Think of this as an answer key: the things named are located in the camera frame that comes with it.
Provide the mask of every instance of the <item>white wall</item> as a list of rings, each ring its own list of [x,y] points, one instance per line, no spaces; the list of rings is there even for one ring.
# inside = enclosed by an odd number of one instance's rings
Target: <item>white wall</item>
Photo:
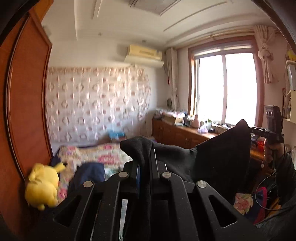
[[[264,84],[264,105],[276,105],[282,107],[282,88],[285,84],[285,54],[287,42],[279,34],[276,35],[275,41],[270,45],[274,55],[272,68],[274,70],[278,83]],[[189,63],[188,47],[178,49],[178,98],[180,108],[188,108],[188,91],[189,91]],[[263,127],[267,127],[266,115],[263,116]],[[285,134],[285,144],[296,145],[296,124],[284,121],[283,133]]]
[[[131,43],[112,39],[82,39],[58,41],[52,46],[49,67],[122,67],[127,47]],[[147,135],[151,135],[152,116],[156,107],[165,107],[167,99],[167,76],[163,68],[144,67],[151,87],[150,103],[146,118]]]

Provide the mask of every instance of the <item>person's hand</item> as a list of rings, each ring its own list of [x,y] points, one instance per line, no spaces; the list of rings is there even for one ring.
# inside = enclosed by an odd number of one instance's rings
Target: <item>person's hand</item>
[[[280,158],[284,152],[285,152],[285,147],[283,143],[276,143],[276,144],[272,144],[270,145],[267,141],[267,139],[265,139],[264,141],[264,160],[267,163],[270,163],[272,161],[272,151],[275,150],[276,151],[276,158]]]

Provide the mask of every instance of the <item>silver screw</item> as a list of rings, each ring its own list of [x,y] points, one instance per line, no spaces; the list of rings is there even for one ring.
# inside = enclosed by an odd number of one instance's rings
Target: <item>silver screw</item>
[[[200,188],[205,188],[207,186],[207,183],[205,181],[198,181],[197,185]]]
[[[124,178],[124,177],[128,176],[128,173],[127,172],[120,172],[120,173],[118,173],[118,176]]]
[[[84,183],[83,183],[83,186],[84,186],[85,188],[90,188],[90,187],[92,186],[92,181],[86,181],[86,182],[84,182]]]
[[[165,178],[170,178],[172,176],[172,174],[170,172],[163,172],[162,176]]]

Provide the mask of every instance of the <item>stuffed animal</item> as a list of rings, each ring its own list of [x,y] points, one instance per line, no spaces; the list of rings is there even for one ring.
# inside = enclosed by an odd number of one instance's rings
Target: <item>stuffed animal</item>
[[[59,185],[59,172],[65,169],[62,163],[55,167],[36,163],[29,175],[29,183],[25,191],[25,199],[29,205],[40,211],[57,206],[57,188]]]

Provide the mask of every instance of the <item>white ceiling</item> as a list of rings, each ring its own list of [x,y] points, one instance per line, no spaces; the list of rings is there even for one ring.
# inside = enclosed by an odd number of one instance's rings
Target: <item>white ceiling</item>
[[[133,43],[146,40],[145,45],[159,49],[217,30],[255,24],[274,26],[251,0],[181,0],[161,16],[130,7],[128,2],[54,0],[42,25],[50,30],[53,43],[112,38]]]

